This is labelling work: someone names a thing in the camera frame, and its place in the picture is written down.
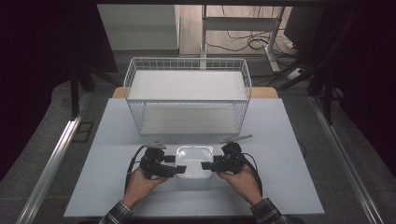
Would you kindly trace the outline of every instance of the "white wall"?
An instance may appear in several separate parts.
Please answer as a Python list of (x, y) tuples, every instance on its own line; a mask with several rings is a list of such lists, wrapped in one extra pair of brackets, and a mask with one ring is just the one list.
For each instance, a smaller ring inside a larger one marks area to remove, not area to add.
[(178, 6), (97, 6), (113, 50), (178, 49)]

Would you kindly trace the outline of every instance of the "metal rail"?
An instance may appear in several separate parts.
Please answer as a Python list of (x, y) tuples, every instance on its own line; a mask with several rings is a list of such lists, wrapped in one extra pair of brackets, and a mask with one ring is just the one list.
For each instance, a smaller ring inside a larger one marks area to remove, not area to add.
[(66, 153), (66, 150), (72, 141), (73, 134), (75, 133), (81, 121), (90, 98), (90, 93), (85, 92), (82, 95), (79, 102), (80, 110), (77, 117), (74, 120), (70, 120), (64, 128), (64, 132), (62, 133), (58, 144), (56, 145), (55, 149), (53, 149), (52, 155), (50, 156), (43, 173), (41, 173), (41, 176), (38, 178), (35, 188), (30, 194), (30, 197), (22, 209), (16, 223), (30, 224), (35, 219), (35, 215), (37, 214), (38, 209), (40, 208), (41, 203), (43, 202), (47, 191), (50, 188), (53, 177), (55, 177), (56, 172), (58, 171), (59, 165), (61, 164), (64, 154)]
[(361, 178), (358, 172), (356, 171), (355, 167), (353, 166), (352, 161), (347, 155), (347, 151), (344, 148), (343, 144), (341, 143), (341, 140), (338, 138), (338, 135), (334, 127), (332, 125), (329, 125), (323, 113), (321, 112), (323, 111), (323, 108), (320, 104), (318, 97), (309, 96), (309, 100), (312, 106), (314, 107), (315, 111), (317, 112), (320, 123), (322, 124), (325, 133), (327, 134), (329, 140), (332, 143), (332, 147), (334, 148), (335, 154), (337, 155), (338, 160), (340, 161), (341, 165), (344, 168), (346, 177), (348, 178), (349, 183), (353, 188), (353, 191), (356, 193), (356, 196), (358, 197), (358, 200), (361, 203), (361, 207), (363, 208), (364, 213), (366, 214), (370, 223), (383, 224), (384, 222), (378, 213), (378, 209), (376, 208), (375, 203), (372, 197), (370, 196), (370, 193), (368, 192), (366, 187), (364, 187), (364, 184), (361, 181)]

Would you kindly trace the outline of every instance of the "white container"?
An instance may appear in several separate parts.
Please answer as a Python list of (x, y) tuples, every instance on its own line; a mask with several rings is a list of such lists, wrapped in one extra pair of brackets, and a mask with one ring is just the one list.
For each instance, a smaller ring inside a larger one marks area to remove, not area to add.
[(207, 189), (212, 172), (203, 170), (201, 162), (213, 162), (213, 148), (208, 146), (184, 146), (177, 150), (175, 164), (187, 166), (184, 174), (178, 174), (180, 186), (186, 189)]
[(244, 59), (133, 58), (124, 95), (141, 135), (238, 135), (251, 81)]

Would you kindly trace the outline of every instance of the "black device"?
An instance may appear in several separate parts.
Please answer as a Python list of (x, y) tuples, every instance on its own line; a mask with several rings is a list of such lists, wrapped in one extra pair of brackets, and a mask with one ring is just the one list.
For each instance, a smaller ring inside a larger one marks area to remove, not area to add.
[(241, 172), (242, 167), (246, 164), (253, 172), (254, 178), (259, 186), (260, 195), (262, 196), (262, 180), (259, 177), (257, 167), (254, 167), (251, 162), (246, 159), (245, 154), (242, 153), (242, 148), (235, 143), (236, 140), (252, 137), (252, 135), (241, 136), (236, 138), (229, 138), (221, 143), (226, 143), (221, 150), (224, 152), (222, 156), (214, 156), (213, 162), (201, 162), (203, 170), (210, 170), (212, 172), (232, 172), (234, 175)]
[(134, 168), (134, 164), (136, 163), (136, 157), (144, 147), (147, 147), (147, 149), (145, 155), (140, 160), (139, 166), (145, 172), (145, 177), (147, 179), (151, 179), (154, 175), (163, 177), (174, 177), (175, 174), (184, 174), (184, 172), (186, 172), (186, 166), (174, 167), (161, 164), (162, 161), (175, 162), (175, 156), (165, 156), (165, 153), (163, 152), (163, 149), (166, 149), (165, 145), (159, 142), (155, 142), (150, 146), (143, 145), (136, 151), (131, 159), (131, 163), (128, 167), (128, 171), (126, 174), (124, 191), (126, 191), (126, 189), (128, 188), (131, 172)]

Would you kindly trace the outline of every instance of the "white wire basket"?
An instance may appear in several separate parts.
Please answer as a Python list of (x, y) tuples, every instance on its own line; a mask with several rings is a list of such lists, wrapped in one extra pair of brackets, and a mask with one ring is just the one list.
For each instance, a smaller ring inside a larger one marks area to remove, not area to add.
[(244, 59), (133, 58), (124, 94), (141, 135), (238, 135), (251, 80)]

